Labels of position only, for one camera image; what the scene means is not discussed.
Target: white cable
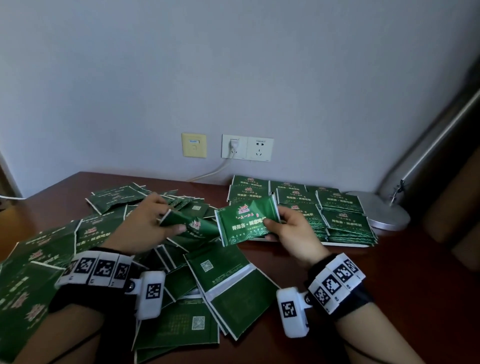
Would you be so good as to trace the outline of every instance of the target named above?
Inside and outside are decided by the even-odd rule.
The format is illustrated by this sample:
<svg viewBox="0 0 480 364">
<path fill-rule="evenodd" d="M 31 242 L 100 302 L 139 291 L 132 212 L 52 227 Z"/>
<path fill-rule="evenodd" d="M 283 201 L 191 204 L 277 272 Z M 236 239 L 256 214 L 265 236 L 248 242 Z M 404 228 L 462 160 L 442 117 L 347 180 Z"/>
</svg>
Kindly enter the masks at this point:
<svg viewBox="0 0 480 364">
<path fill-rule="evenodd" d="M 7 200 L 26 200 L 26 197 L 7 197 L 0 195 L 0 198 L 5 198 Z"/>
<path fill-rule="evenodd" d="M 196 181 L 196 180 L 199 180 L 201 178 L 205 178 L 205 177 L 208 177 L 208 176 L 211 176 L 213 174 L 216 174 L 216 173 L 219 173 L 221 170 L 224 170 L 231 162 L 231 160 L 233 159 L 233 156 L 235 155 L 235 153 L 237 152 L 237 148 L 239 146 L 239 142 L 238 140 L 230 140 L 229 144 L 230 145 L 230 149 L 229 149 L 229 154 L 230 154 L 230 157 L 227 158 L 227 160 L 225 160 L 225 162 L 223 162 L 220 167 L 218 167 L 215 171 L 211 172 L 211 173 L 208 173 L 208 174 L 204 174 L 202 176 L 198 176 L 198 177 L 195 177 L 195 178 L 192 178 L 190 180 L 188 180 L 187 182 L 193 182 L 193 181 Z"/>
</svg>

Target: table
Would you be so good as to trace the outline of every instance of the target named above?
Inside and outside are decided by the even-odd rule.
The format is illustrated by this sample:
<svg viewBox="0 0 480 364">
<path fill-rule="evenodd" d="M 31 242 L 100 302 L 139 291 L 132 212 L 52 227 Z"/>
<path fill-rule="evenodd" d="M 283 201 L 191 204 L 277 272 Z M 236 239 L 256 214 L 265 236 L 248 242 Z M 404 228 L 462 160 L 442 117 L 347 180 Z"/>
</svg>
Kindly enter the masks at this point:
<svg viewBox="0 0 480 364">
<path fill-rule="evenodd" d="M 17 241 L 90 214 L 85 197 L 91 191 L 136 182 L 154 191 L 204 197 L 223 207 L 228 186 L 79 172 L 0 213 L 0 261 Z M 278 243 L 244 242 L 247 258 L 280 287 L 303 289 L 306 272 Z M 345 252 L 365 272 L 364 281 L 378 306 L 427 363 L 470 363 L 478 360 L 480 283 L 440 244 L 419 228 L 381 238 L 373 248 L 332 248 Z M 239 341 L 221 337 L 219 347 L 200 346 L 172 352 L 153 363 L 297 363 L 315 358 L 329 363 L 337 342 L 320 345 L 331 325 L 309 310 L 311 331 L 288 339 L 278 309 L 270 309 Z"/>
</svg>

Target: pile of green packets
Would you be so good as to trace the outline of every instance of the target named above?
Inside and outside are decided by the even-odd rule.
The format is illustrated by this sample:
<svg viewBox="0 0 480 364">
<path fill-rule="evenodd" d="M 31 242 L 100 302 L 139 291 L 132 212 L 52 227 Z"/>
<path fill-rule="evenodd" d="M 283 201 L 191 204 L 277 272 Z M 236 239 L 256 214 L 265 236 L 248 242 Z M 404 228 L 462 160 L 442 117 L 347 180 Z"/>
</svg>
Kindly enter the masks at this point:
<svg viewBox="0 0 480 364">
<path fill-rule="evenodd" d="M 279 205 L 300 211 L 324 245 L 368 247 L 378 241 L 358 197 L 342 194 L 337 188 L 236 175 L 233 176 L 227 202 L 238 204 L 271 194 L 275 194 Z"/>
<path fill-rule="evenodd" d="M 17 243 L 0 266 L 0 362 L 13 362 L 46 317 L 54 283 L 72 257 L 102 244 L 151 192 L 135 183 L 92 192 L 92 215 Z M 159 225 L 187 230 L 133 257 L 135 277 L 166 272 L 160 316 L 137 322 L 136 363 L 185 345 L 219 344 L 220 331 L 238 340 L 279 288 L 236 246 L 266 235 L 264 218 L 280 221 L 272 196 L 217 209 L 176 190 L 159 194 L 171 208 Z"/>
</svg>

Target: fingernail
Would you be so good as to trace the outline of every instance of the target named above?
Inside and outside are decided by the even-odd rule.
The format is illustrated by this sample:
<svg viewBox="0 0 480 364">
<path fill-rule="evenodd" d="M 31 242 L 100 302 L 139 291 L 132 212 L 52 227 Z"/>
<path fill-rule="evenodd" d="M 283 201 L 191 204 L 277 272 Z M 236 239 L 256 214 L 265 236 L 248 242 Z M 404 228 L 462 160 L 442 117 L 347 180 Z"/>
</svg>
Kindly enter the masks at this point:
<svg viewBox="0 0 480 364">
<path fill-rule="evenodd" d="M 187 231 L 187 227 L 185 225 L 177 225 L 177 232 L 178 234 L 181 234 L 182 232 Z"/>
</svg>

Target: double electrical outlet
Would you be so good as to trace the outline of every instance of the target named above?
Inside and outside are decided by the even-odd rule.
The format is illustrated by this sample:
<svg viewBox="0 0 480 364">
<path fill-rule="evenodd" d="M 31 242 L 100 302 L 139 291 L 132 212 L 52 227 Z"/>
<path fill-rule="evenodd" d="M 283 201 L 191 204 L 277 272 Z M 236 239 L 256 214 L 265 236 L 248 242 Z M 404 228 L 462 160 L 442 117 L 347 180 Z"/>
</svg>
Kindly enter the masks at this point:
<svg viewBox="0 0 480 364">
<path fill-rule="evenodd" d="M 237 151 L 234 154 L 230 148 L 230 140 L 235 140 L 239 143 Z M 270 159 L 272 158 L 273 142 L 274 140 L 272 138 L 223 134 L 222 158 L 270 162 Z"/>
</svg>

